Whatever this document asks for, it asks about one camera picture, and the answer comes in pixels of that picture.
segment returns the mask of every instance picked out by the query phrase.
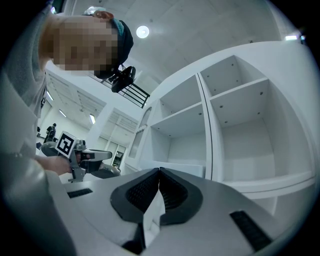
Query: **hand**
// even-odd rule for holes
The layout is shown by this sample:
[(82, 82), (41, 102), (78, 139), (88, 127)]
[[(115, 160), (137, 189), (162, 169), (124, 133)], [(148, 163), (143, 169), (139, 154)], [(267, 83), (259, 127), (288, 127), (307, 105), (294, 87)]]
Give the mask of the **hand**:
[(42, 166), (43, 169), (54, 171), (58, 175), (71, 173), (69, 161), (61, 156), (37, 156), (35, 160)]

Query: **person in background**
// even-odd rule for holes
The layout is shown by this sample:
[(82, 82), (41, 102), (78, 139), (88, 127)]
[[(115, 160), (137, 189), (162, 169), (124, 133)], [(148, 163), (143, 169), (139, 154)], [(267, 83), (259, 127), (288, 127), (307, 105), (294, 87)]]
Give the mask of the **person in background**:
[(53, 141), (54, 141), (54, 137), (55, 137), (55, 135), (56, 135), (56, 127), (57, 127), (57, 124), (54, 123), (52, 126), (49, 126), (49, 127), (46, 129), (46, 137), (45, 137), (43, 143), (53, 142)]
[[(0, 95), (17, 95), (20, 106), (30, 113), (23, 138), (16, 136), (17, 141), (12, 143), (21, 146), (12, 148), (23, 157), (35, 159), (43, 169), (61, 175), (71, 172), (68, 160), (36, 155), (35, 147), (38, 119), (47, 94), (47, 62), (68, 71), (110, 72), (126, 61), (134, 43), (127, 25), (105, 9), (90, 8), (81, 16), (60, 16), (51, 13), (52, 2), (45, 1), (43, 10), (12, 46), (0, 70)], [(7, 134), (1, 136), (14, 138), (14, 130), (5, 128)]]

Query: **round ceiling light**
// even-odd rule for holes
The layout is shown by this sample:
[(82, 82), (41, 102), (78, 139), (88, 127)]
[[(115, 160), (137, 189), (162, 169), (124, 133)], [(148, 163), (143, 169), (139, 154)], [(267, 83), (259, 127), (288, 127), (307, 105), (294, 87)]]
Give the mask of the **round ceiling light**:
[(149, 28), (147, 26), (140, 26), (136, 30), (136, 35), (139, 38), (146, 38), (149, 35)]

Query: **white cabinet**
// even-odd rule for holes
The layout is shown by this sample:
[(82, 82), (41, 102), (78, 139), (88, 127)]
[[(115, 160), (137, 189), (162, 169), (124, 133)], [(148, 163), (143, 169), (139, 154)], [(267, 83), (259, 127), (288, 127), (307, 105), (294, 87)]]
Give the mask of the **white cabinet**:
[(186, 66), (152, 93), (126, 163), (224, 183), (279, 215), (286, 198), (314, 186), (319, 164), (320, 107), (300, 101), (319, 82), (306, 60), (303, 45), (265, 42)]

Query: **ceiling light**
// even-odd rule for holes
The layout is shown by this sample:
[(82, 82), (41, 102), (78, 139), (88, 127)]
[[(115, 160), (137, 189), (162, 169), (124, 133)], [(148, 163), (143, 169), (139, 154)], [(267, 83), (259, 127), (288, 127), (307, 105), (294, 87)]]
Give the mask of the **ceiling light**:
[(48, 94), (49, 98), (53, 101), (54, 99), (51, 97), (50, 93), (46, 91), (46, 94)]
[(285, 37), (285, 40), (297, 40), (297, 36), (296, 35), (287, 35)]
[(60, 113), (66, 118), (67, 116), (59, 109)]
[(94, 125), (96, 122), (95, 116), (93, 114), (90, 114), (91, 123)]
[(140, 26), (136, 30), (136, 35), (139, 38), (146, 38), (149, 35), (149, 28), (147, 26)]

